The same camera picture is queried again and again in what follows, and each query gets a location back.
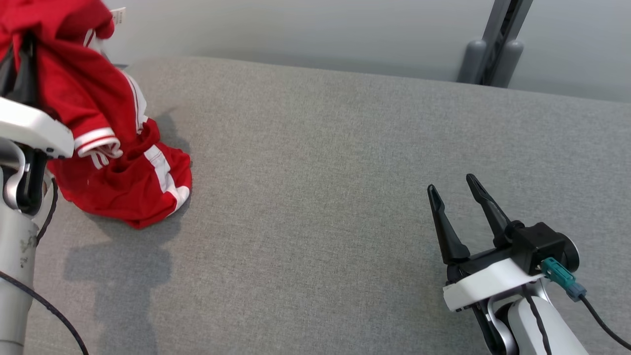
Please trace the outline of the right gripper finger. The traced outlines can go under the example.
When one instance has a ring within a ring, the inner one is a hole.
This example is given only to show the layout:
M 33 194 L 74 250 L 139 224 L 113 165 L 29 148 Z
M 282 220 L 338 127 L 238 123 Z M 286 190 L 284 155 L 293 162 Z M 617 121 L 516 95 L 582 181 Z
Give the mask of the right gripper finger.
M 445 213 L 445 204 L 439 191 L 433 184 L 430 184 L 427 187 L 427 193 L 443 263 L 446 265 L 460 264 L 469 260 L 470 251 L 467 246 L 462 244 L 453 229 Z
M 475 175 L 467 174 L 466 181 L 475 201 L 482 207 L 483 213 L 491 227 L 494 247 L 509 247 L 512 244 L 512 240 L 507 236 L 505 229 L 511 220 L 505 215 Z

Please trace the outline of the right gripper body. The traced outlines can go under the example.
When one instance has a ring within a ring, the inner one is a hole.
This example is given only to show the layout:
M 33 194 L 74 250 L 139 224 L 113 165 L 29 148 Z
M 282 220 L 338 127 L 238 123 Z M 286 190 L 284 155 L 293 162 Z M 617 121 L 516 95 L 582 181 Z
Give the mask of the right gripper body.
M 530 276 L 511 258 L 511 249 L 492 249 L 466 260 L 443 258 L 448 267 L 448 283 L 443 298 L 451 312 L 475 305 L 495 296 L 517 292 L 522 285 L 544 297 L 542 274 Z

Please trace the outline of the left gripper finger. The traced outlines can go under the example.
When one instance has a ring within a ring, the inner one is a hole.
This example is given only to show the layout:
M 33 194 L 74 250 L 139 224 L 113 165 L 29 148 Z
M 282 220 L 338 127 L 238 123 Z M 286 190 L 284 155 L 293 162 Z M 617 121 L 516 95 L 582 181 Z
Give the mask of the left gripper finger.
M 15 61 L 14 49 L 8 49 L 0 63 L 0 73 L 17 74 L 17 69 L 18 66 Z
M 20 72 L 37 74 L 37 38 L 32 32 L 24 33 L 20 47 Z

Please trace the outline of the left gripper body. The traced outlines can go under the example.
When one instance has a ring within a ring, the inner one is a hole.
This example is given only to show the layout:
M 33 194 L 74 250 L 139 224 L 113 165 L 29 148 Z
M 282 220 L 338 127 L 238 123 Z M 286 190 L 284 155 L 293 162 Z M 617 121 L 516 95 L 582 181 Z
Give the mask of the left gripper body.
M 1 75 L 1 137 L 38 149 L 51 159 L 74 154 L 70 129 L 41 109 L 37 80 L 31 75 Z

